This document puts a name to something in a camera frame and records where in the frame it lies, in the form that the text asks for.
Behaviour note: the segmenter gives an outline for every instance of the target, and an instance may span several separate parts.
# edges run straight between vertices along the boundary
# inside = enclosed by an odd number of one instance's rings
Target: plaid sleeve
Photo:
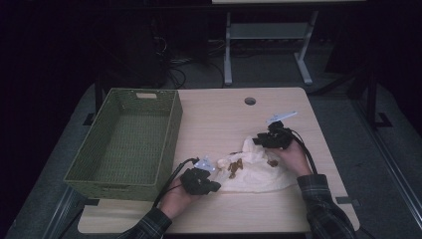
[[[151,208],[131,229],[117,238],[126,239],[160,239],[171,220],[158,208]]]
[[[325,175],[301,176],[298,183],[314,238],[356,238],[348,217],[332,201]]]

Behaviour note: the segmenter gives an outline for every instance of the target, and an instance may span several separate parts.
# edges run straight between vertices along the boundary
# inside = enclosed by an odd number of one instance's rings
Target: plastic basket
[[[171,174],[177,91],[111,89],[65,182],[91,198],[153,201]]]

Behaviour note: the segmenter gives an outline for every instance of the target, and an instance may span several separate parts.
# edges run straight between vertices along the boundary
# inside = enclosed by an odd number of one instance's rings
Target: white cloth
[[[229,178],[230,163],[242,158],[243,169],[238,168],[236,176]],[[271,167],[268,160],[276,160],[279,164]],[[283,161],[271,152],[266,152],[261,145],[255,145],[248,136],[243,144],[242,152],[227,155],[218,160],[219,172],[214,179],[221,184],[219,191],[234,192],[268,192],[280,190],[296,184],[296,177],[287,170]]]

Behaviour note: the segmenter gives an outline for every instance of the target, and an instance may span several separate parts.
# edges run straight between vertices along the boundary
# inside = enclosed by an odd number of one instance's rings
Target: gray carpet
[[[323,71],[330,45],[314,44],[310,47],[306,61],[315,83],[305,87],[294,63],[294,49],[295,46],[292,46],[288,50],[265,52],[250,58],[233,58],[234,83],[231,87],[303,87],[311,92],[338,77]],[[222,60],[220,57],[211,61],[223,70]],[[186,89],[222,86],[222,76],[215,66],[190,64],[178,69],[186,74]],[[164,87],[172,89],[173,85],[169,81]],[[347,87],[348,84],[344,84],[323,97],[310,97],[310,101],[345,188],[354,200],[360,224],[375,238],[422,238],[422,231],[397,190],[381,153],[365,129],[353,102],[345,96]],[[95,95],[94,88],[91,87],[81,98],[7,238],[43,238],[48,228],[53,235],[51,238],[57,238],[78,214],[84,198],[76,193],[72,194],[71,207],[63,210],[64,220],[50,225],[52,218],[60,218],[55,212],[67,189],[63,177],[88,132],[89,127],[83,123],[94,110]],[[378,133],[388,145],[415,193],[421,198],[421,137],[400,112],[393,98],[381,87],[377,111],[386,113],[393,124],[393,127],[380,128]],[[113,237],[83,235],[78,232],[77,224],[78,220],[72,224],[64,238]],[[362,230],[357,235],[362,239],[370,238]]]

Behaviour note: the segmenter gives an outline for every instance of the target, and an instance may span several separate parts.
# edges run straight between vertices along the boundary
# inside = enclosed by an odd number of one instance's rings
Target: hand
[[[180,177],[174,179],[168,189],[174,188],[162,197],[159,205],[159,209],[171,220],[180,215],[190,203],[201,197],[199,195],[190,195],[181,184]]]
[[[267,150],[278,155],[297,177],[313,174],[302,147],[295,140],[292,140],[286,149],[267,148]]]

